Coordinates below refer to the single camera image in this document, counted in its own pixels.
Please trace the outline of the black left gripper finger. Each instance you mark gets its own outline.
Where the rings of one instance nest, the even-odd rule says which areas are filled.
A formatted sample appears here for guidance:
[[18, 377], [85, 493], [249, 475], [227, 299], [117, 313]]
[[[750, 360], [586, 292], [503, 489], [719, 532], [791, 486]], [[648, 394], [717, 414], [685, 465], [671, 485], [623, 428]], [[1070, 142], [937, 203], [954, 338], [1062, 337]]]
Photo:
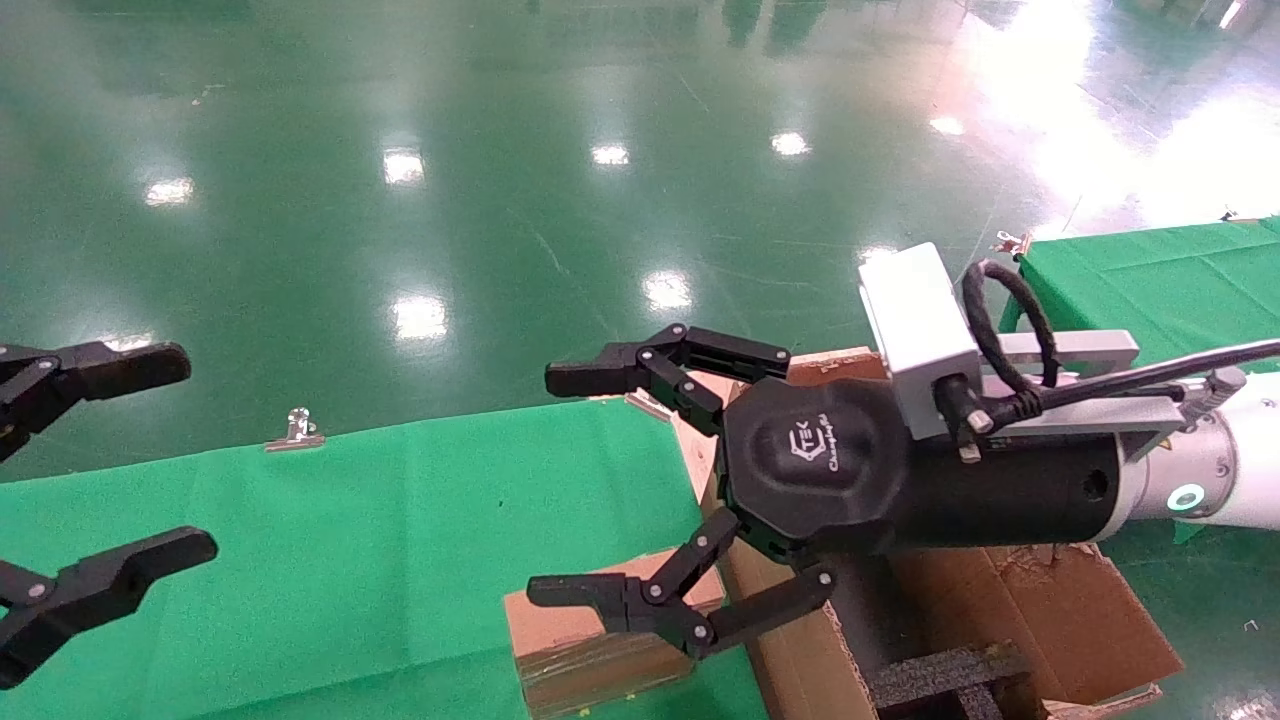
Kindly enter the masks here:
[[1, 347], [1, 460], [82, 401], [134, 395], [191, 378], [178, 343], [116, 351], [104, 342], [61, 348]]
[[76, 635], [138, 611], [152, 584], [212, 561], [218, 543], [179, 527], [83, 557], [45, 577], [1, 562], [1, 688], [29, 679]]

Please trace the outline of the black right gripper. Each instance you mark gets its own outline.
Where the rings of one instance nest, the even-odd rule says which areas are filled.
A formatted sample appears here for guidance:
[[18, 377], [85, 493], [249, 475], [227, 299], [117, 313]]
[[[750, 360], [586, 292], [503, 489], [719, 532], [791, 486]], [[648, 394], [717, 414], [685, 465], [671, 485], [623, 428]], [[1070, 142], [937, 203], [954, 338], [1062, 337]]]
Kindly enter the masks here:
[[[886, 380], [794, 386], [781, 380], [790, 361], [783, 347], [677, 323], [608, 343], [589, 363], [548, 364], [554, 397], [643, 389], [703, 436], [722, 433], [719, 495], [730, 510], [716, 510], [649, 578], [532, 577], [529, 601], [590, 607], [608, 633], [652, 633], [707, 659], [817, 611], [836, 588], [835, 573], [814, 565], [737, 603], [696, 610], [686, 594], [741, 528], [759, 552], [797, 561], [1080, 543], [1114, 515], [1121, 464], [1112, 436], [1001, 438], [965, 462], [948, 438], [911, 437]], [[691, 370], [755, 384], [724, 410]]]

